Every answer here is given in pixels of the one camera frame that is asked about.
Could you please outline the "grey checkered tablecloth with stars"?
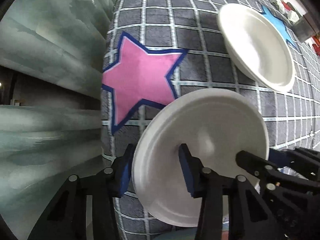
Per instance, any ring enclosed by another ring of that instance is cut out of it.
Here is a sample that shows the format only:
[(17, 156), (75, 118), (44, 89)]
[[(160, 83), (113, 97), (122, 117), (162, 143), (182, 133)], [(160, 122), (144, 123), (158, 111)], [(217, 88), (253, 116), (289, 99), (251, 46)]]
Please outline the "grey checkered tablecloth with stars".
[(212, 87), (233, 90), (262, 114), (271, 146), (319, 150), (319, 57), (314, 49), (287, 31), (297, 77), (288, 93), (272, 92), (230, 61), (216, 22), (218, 10), (227, 3), (268, 9), (284, 19), (269, 0), (117, 0), (104, 64), (115, 60), (124, 32), (149, 49), (188, 49), (171, 78), (177, 95)]

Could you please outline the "grey metal cup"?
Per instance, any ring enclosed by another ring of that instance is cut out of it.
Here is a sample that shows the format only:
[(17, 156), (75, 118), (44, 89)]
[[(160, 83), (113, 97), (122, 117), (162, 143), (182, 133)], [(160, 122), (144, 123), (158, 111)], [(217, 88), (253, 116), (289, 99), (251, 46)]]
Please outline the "grey metal cup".
[(293, 26), (292, 30), (300, 42), (305, 42), (309, 38), (319, 34), (319, 27), (314, 20), (308, 17), (301, 17)]

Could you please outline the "white shallow plate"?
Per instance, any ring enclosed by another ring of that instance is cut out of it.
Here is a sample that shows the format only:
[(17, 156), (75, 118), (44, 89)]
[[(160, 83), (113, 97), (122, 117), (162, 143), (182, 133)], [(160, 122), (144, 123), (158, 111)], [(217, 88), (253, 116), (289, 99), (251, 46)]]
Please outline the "white shallow plate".
[(296, 70), (286, 26), (267, 7), (256, 11), (241, 4), (225, 4), (217, 23), (227, 52), (247, 77), (277, 92), (289, 92)]

